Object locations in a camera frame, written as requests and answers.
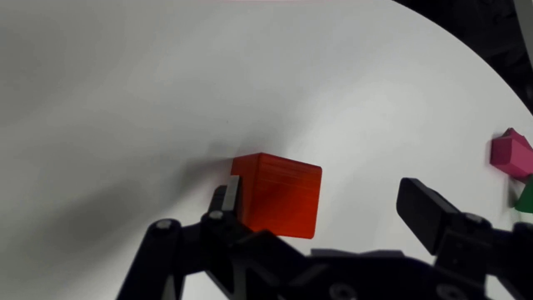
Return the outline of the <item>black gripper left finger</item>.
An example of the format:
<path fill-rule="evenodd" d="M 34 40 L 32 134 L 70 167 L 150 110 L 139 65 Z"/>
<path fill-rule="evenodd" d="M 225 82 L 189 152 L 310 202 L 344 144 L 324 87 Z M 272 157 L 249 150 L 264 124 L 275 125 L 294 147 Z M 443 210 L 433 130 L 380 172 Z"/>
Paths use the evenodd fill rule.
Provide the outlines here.
<path fill-rule="evenodd" d="M 230 175 L 229 180 L 217 187 L 209 212 L 205 214 L 205 224 L 209 227 L 239 227 L 242 217 L 242 190 L 240 177 Z"/>

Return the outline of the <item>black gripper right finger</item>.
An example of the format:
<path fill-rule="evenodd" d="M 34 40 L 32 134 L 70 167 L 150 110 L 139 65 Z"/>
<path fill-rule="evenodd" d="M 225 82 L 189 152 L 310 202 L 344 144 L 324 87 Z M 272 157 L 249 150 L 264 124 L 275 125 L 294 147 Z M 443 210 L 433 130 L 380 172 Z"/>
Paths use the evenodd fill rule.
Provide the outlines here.
<path fill-rule="evenodd" d="M 432 255 L 487 252 L 492 225 L 458 210 L 419 179 L 402 179 L 397 212 Z"/>

